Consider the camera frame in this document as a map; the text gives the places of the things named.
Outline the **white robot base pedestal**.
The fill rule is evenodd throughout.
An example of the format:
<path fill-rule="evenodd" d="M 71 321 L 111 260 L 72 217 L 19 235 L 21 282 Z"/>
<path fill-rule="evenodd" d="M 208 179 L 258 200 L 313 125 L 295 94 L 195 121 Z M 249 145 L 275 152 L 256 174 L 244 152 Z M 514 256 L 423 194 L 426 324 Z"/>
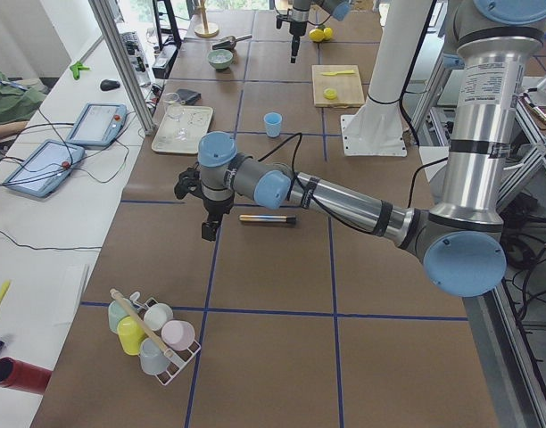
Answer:
<path fill-rule="evenodd" d="M 402 136 L 401 95 L 410 80 L 410 66 L 433 11 L 433 1 L 390 3 L 367 100 L 355 115 L 341 117 L 345 155 L 407 155 Z"/>

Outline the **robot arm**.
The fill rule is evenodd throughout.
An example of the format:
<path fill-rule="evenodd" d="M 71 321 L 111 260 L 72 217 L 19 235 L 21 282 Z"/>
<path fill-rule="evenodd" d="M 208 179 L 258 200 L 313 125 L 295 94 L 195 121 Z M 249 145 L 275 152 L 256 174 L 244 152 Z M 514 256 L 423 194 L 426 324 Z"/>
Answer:
<path fill-rule="evenodd" d="M 509 155 L 525 65 L 542 47 L 546 1 L 451 1 L 442 58 L 463 70 L 446 163 L 434 175 L 442 191 L 433 208 L 399 208 L 238 151 L 215 131 L 201 139 L 194 194 L 214 240 L 237 195 L 277 209 L 285 202 L 392 241 L 414 255 L 443 291 L 474 297 L 495 288 L 507 261 L 496 204 Z"/>
<path fill-rule="evenodd" d="M 338 21 L 342 21 L 352 9 L 349 1 L 293 1 L 293 7 L 288 10 L 285 15 L 285 20 L 289 23 L 289 33 L 292 36 L 291 62 L 296 61 L 300 48 L 301 37 L 305 35 L 305 30 L 309 21 L 310 8 L 313 4 L 327 12 L 330 17 L 334 17 Z"/>

